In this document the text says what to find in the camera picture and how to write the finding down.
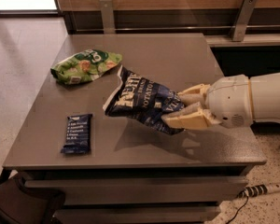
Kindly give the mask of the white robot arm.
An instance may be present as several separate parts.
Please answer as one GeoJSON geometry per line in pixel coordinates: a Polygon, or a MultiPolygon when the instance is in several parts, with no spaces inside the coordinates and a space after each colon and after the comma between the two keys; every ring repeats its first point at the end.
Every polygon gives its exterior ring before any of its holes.
{"type": "Polygon", "coordinates": [[[223,77],[212,85],[183,90],[178,97],[185,107],[162,117],[171,128],[203,130],[214,125],[237,128],[255,122],[280,124],[280,73],[223,77]]]}

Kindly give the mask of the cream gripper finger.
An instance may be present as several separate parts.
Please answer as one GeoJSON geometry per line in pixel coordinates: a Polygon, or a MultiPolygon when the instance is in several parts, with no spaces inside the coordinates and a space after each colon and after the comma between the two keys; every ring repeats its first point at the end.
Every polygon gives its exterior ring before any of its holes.
{"type": "Polygon", "coordinates": [[[162,115],[161,119],[175,129],[204,130],[221,123],[209,109],[200,103],[189,105],[179,111],[162,115]]]}
{"type": "Polygon", "coordinates": [[[205,104],[206,94],[210,88],[209,84],[199,84],[179,92],[177,95],[184,105],[195,103],[205,104]]]}

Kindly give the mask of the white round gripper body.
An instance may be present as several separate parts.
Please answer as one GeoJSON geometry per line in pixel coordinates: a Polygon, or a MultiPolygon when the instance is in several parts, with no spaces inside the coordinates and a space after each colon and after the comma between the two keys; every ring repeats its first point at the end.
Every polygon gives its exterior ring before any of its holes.
{"type": "Polygon", "coordinates": [[[249,79],[245,75],[223,77],[207,91],[206,105],[226,128],[250,126],[253,121],[249,79]]]}

